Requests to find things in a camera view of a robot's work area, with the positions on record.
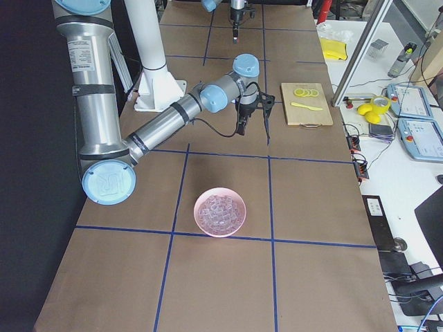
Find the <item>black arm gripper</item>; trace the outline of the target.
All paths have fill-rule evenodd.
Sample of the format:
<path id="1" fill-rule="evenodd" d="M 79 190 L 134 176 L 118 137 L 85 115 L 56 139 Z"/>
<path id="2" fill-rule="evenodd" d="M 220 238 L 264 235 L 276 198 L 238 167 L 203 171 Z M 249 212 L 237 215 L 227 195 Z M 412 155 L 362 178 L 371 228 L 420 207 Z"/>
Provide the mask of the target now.
<path id="1" fill-rule="evenodd" d="M 233 43 L 236 44 L 238 42 L 239 37 L 239 24 L 242 22 L 244 18 L 244 9 L 230 8 L 230 20 L 233 25 Z"/>

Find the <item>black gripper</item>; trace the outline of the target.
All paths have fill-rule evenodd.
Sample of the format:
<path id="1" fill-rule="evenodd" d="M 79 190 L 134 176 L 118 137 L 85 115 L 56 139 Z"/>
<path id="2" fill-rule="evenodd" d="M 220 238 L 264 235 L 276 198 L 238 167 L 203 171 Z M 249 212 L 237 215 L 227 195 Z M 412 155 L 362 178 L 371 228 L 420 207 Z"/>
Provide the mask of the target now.
<path id="1" fill-rule="evenodd" d="M 242 104 L 238 105 L 239 120 L 237 121 L 236 133 L 244 136 L 246 131 L 246 126 L 248 124 L 248 119 L 252 116 L 255 111 L 254 104 Z"/>

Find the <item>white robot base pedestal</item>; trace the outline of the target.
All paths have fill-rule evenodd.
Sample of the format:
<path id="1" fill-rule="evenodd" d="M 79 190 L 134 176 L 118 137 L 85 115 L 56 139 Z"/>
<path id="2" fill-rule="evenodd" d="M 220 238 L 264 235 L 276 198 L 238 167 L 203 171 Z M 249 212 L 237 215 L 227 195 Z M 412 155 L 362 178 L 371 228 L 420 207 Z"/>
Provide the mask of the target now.
<path id="1" fill-rule="evenodd" d="M 169 72 L 155 3 L 129 0 L 125 7 L 143 67 L 135 110 L 161 112 L 184 96 L 186 82 Z"/>

